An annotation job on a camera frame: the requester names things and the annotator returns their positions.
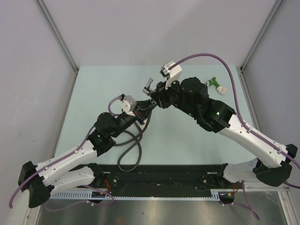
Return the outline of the chrome metal faucet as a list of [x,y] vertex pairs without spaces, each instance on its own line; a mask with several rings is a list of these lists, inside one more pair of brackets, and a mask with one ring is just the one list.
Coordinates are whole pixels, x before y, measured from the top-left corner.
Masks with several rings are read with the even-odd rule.
[[152,78],[149,78],[146,85],[143,88],[143,93],[146,94],[147,96],[150,96],[153,93],[153,89],[151,88],[151,84],[153,82]]

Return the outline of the white pipe elbow fitting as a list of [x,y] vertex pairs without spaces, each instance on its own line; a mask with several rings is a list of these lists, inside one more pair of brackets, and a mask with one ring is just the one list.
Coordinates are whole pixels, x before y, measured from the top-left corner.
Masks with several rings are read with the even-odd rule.
[[150,118],[146,119],[146,120],[144,121],[144,124],[142,124],[142,125],[138,123],[139,128],[140,128],[141,130],[144,130],[145,127],[149,124],[149,121],[150,121]]

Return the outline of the green faucet with white elbow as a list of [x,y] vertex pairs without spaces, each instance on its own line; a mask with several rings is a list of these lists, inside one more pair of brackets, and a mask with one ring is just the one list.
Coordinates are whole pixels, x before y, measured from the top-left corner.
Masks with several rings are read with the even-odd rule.
[[207,80],[205,82],[206,86],[210,87],[210,86],[214,86],[217,90],[217,92],[221,95],[225,95],[228,92],[228,89],[222,85],[220,85],[217,80],[216,77],[211,78],[210,80]]

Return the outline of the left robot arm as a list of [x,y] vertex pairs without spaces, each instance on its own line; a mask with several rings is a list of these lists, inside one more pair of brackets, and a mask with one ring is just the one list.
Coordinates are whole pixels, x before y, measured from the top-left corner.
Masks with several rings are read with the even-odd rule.
[[29,161],[22,165],[18,179],[18,190],[29,192],[28,207],[33,209],[49,200],[51,195],[77,186],[99,187],[104,173],[96,163],[81,169],[74,168],[82,162],[97,158],[116,145],[115,138],[135,124],[147,126],[153,109],[152,100],[136,101],[131,96],[118,96],[122,112],[103,112],[89,129],[84,140],[67,152],[44,162]]

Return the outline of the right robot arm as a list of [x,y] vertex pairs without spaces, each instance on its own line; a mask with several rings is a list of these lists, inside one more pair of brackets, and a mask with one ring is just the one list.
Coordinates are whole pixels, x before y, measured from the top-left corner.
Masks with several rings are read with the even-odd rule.
[[216,176],[221,188],[254,179],[278,187],[289,179],[292,172],[290,161],[295,157],[297,147],[279,144],[249,124],[243,125],[234,109],[220,100],[209,98],[207,85],[198,78],[174,81],[170,87],[159,82],[148,95],[160,108],[172,105],[191,116],[206,131],[223,135],[255,155],[255,159],[247,162],[224,164]]

